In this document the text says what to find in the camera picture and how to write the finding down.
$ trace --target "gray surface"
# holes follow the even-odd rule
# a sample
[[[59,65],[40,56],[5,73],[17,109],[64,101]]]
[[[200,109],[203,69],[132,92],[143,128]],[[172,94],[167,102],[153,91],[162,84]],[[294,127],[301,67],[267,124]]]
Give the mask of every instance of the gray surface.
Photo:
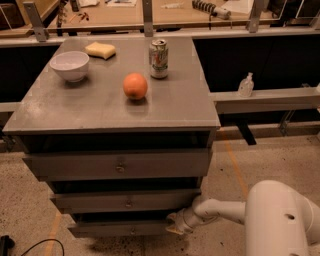
[[[210,93],[209,97],[219,114],[315,109],[320,104],[320,90],[314,87],[254,90],[249,98],[236,91]]]
[[[169,75],[163,80],[149,75],[152,38],[94,40],[113,44],[116,55],[107,61],[91,57],[89,73],[78,83],[65,82],[47,65],[4,132],[21,135],[219,126],[191,38],[166,39]],[[58,52],[84,51],[94,41],[67,39]],[[131,72],[144,74],[149,84],[145,100],[139,103],[128,100],[123,93],[122,81]]]

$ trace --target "paper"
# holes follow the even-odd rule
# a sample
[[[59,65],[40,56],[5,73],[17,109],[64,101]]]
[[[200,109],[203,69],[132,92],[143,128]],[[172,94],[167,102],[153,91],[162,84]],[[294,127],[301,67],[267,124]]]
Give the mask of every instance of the paper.
[[[97,5],[99,2],[100,0],[79,0],[81,7]]]
[[[228,1],[221,8],[225,8],[231,12],[250,13],[253,0]]]
[[[106,3],[107,7],[135,7],[137,0],[111,0]]]

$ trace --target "sponge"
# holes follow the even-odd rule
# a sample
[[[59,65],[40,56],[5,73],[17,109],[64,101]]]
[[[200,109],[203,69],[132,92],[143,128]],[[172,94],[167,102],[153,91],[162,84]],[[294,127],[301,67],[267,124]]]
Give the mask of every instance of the sponge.
[[[86,53],[91,56],[101,57],[105,60],[116,54],[116,48],[111,44],[94,42],[85,47]]]

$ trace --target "drawer handle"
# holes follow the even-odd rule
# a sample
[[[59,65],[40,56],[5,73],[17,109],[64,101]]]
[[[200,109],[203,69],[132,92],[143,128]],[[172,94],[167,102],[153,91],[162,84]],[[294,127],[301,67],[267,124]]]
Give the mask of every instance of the drawer handle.
[[[132,228],[131,231],[130,231],[130,234],[132,236],[136,235],[136,229],[135,228]]]
[[[116,166],[116,171],[119,173],[124,173],[125,171],[125,166],[122,163],[119,163],[118,166]]]
[[[130,201],[130,200],[128,200],[127,202],[126,202],[126,208],[132,208],[132,201]]]

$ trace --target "orange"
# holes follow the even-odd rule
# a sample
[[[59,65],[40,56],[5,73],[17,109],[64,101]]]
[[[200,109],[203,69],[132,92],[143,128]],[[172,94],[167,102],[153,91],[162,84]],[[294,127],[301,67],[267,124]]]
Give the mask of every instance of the orange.
[[[141,100],[148,91],[148,83],[140,73],[131,73],[123,80],[123,91],[131,100]]]

